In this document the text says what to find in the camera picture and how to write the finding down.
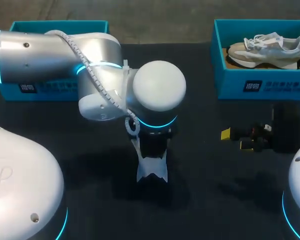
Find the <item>shoe sole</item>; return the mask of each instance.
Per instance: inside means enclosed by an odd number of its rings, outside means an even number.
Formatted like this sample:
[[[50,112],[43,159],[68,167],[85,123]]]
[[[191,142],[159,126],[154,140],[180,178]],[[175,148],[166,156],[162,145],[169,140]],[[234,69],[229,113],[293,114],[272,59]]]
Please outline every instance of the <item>shoe sole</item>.
[[[250,62],[250,61],[242,61],[242,60],[236,59],[234,57],[231,57],[230,55],[228,55],[228,57],[232,61],[237,63],[238,65],[243,66],[248,69],[254,69],[255,67],[257,67],[260,64],[271,64],[280,69],[291,69],[291,70],[298,69],[298,62],[287,62],[287,61],[280,61],[280,60],[273,60],[271,62],[265,62],[265,61]]]

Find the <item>teal box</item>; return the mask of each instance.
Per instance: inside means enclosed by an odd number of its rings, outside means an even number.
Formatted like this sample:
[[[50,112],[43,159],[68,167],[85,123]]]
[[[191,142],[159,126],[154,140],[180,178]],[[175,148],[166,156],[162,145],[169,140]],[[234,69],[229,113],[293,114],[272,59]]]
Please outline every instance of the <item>teal box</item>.
[[[284,38],[300,36],[300,20],[216,19],[210,54],[219,99],[300,100],[300,69],[229,69],[222,48],[277,32]],[[244,91],[253,84],[255,91]]]
[[[60,30],[68,35],[85,33],[109,33],[107,21],[64,20],[64,21],[15,21],[11,32],[44,34]],[[36,93],[22,93],[18,84],[0,84],[0,91],[6,101],[77,101],[76,79],[60,79],[34,85]]]

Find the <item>yellow tag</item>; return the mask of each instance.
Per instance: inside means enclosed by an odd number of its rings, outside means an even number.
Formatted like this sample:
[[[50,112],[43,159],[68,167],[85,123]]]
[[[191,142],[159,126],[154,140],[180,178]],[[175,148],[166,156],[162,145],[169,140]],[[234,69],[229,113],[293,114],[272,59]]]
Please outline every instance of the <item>yellow tag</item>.
[[[221,132],[221,140],[228,140],[228,139],[230,139],[230,127]]]

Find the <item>shoelace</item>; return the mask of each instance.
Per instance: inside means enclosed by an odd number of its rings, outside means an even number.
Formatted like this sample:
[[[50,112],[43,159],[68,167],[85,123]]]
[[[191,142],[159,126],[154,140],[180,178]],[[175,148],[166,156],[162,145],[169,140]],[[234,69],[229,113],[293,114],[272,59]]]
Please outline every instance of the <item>shoelace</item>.
[[[264,43],[264,41],[262,39],[260,39],[261,37],[263,37],[263,34],[259,34],[259,35],[255,35],[253,39],[244,39],[244,45],[247,49],[251,49],[254,47],[259,47],[259,48],[266,48],[266,44]]]

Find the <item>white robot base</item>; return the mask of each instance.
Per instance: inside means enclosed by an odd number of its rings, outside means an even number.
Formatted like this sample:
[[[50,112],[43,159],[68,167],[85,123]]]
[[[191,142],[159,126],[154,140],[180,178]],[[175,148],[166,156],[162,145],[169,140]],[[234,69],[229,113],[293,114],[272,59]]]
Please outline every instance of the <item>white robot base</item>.
[[[289,169],[288,188],[282,194],[283,233],[285,240],[300,240],[300,149]]]
[[[61,240],[64,178],[43,146],[0,127],[0,240]]]

